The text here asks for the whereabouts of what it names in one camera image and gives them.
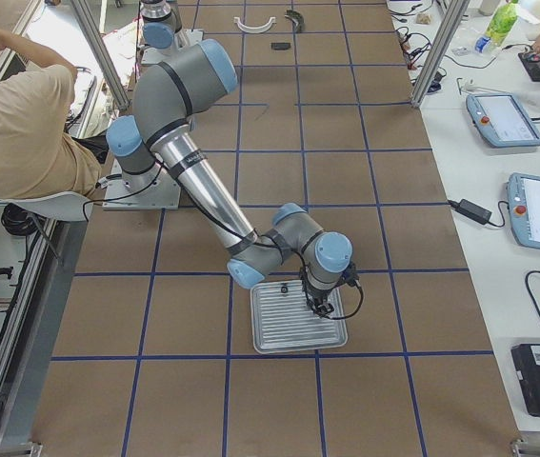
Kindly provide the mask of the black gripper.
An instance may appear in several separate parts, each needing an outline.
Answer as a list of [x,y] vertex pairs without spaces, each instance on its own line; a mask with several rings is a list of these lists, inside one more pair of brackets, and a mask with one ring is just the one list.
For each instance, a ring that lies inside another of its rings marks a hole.
[[300,268],[299,279],[302,281],[302,290],[306,298],[306,304],[310,311],[318,316],[316,305],[324,310],[323,318],[330,318],[334,307],[328,302],[329,294],[344,285],[358,287],[359,275],[354,262],[349,262],[340,271],[330,272],[315,264],[307,264]]

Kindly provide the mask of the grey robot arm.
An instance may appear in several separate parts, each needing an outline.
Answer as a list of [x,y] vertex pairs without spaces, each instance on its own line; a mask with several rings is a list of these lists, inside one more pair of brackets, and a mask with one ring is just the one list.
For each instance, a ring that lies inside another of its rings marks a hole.
[[189,195],[230,254],[228,270],[240,287],[253,288],[297,255],[306,305],[333,319],[330,293],[343,285],[360,286],[350,239],[324,230],[294,203],[277,210],[271,229],[258,234],[190,137],[190,118],[236,86],[233,63],[216,40],[177,51],[142,74],[133,113],[114,121],[107,132],[110,150],[123,174],[167,174]]
[[142,0],[143,37],[160,51],[180,50],[190,45],[176,0]]

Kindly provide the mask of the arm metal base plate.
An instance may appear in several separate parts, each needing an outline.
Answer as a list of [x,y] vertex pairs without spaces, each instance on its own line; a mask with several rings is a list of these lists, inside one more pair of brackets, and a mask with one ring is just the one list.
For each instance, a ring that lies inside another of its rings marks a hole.
[[108,181],[104,210],[178,209],[181,188],[159,163],[142,174],[132,175],[122,171],[114,158],[111,174],[118,177]]
[[203,37],[204,31],[201,29],[180,30],[174,35],[168,48],[159,49],[146,44],[142,51],[140,64],[143,67],[148,67],[162,61],[168,61],[176,52],[200,42]]

